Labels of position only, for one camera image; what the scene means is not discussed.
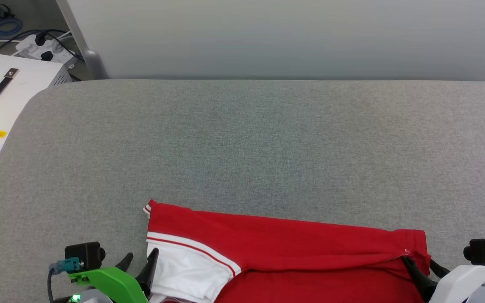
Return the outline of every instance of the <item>white box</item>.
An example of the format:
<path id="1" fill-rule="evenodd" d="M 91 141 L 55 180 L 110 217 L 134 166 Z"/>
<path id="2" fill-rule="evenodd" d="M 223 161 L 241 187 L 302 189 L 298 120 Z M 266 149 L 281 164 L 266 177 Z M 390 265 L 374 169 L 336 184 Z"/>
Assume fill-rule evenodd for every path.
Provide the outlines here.
<path id="1" fill-rule="evenodd" d="M 16 118 L 31 97 L 44 88 L 72 82 L 61 63 L 0 54 L 0 83 L 9 69 L 19 71 L 0 94 L 0 151 Z"/>

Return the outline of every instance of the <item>power strip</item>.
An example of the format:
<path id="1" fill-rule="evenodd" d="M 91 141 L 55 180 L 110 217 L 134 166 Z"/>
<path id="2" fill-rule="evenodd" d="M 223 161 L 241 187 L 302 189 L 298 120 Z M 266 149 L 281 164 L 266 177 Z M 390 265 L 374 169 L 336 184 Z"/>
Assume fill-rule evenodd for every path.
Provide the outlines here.
<path id="1" fill-rule="evenodd" d="M 66 69 L 73 69 L 77 58 L 71 55 L 55 40 L 46 40 L 44 44 L 37 45 L 36 35 L 29 35 L 16 45 L 20 57 L 50 61 L 65 65 Z"/>

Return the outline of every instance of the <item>white wall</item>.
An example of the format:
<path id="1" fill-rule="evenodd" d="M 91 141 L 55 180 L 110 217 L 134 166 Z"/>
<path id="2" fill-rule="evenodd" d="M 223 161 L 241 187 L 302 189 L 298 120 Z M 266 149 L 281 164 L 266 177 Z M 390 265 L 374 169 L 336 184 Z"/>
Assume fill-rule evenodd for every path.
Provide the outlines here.
<path id="1" fill-rule="evenodd" d="M 67 1 L 113 78 L 485 80 L 485 0 Z"/>

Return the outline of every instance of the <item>red stripe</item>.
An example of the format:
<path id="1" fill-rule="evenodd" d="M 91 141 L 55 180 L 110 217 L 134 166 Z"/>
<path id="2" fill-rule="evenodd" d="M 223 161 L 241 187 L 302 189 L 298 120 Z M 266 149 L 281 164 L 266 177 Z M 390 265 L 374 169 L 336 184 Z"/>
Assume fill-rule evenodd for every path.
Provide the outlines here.
<path id="1" fill-rule="evenodd" d="M 233 268 L 231 268 L 231 266 L 229 266 L 229 264 L 224 263 L 224 262 L 218 260 L 213 255 L 211 255 L 210 253 L 208 253 L 208 252 L 206 252 L 204 250 L 198 249 L 197 247 L 194 247 L 192 245 L 188 245 L 188 244 L 185 244 L 185 243 L 179 243 L 179 242 L 175 242 L 175 241 L 164 240 L 164 239 L 157 239 L 157 238 L 152 238 L 152 237 L 147 237 L 147 239 L 154 240 L 154 241 L 160 241 L 160 242 L 167 242 L 167 243 L 171 243 L 171 244 L 183 245 L 183 246 L 186 246 L 186 247 L 191 248 L 193 250 L 200 251 L 201 253 L 204 253 L 204 254 L 208 255 L 209 257 L 211 257 L 213 260 L 217 261 L 218 263 L 224 264 L 227 267 L 229 267 L 229 270 L 231 270 L 231 272 L 233 273 L 233 276 L 235 276 L 235 271 L 233 270 Z"/>

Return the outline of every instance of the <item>gray fabric surface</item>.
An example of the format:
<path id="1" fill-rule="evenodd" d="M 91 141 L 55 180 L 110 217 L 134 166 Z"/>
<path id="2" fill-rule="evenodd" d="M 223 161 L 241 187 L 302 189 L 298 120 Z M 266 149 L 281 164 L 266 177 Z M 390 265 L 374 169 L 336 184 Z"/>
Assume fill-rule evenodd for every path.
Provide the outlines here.
<path id="1" fill-rule="evenodd" d="M 74 83 L 37 94 L 0 156 L 0 302 L 46 301 L 48 264 L 146 253 L 148 199 L 415 228 L 443 266 L 485 237 L 485 82 Z M 65 275 L 54 295 L 79 290 Z"/>

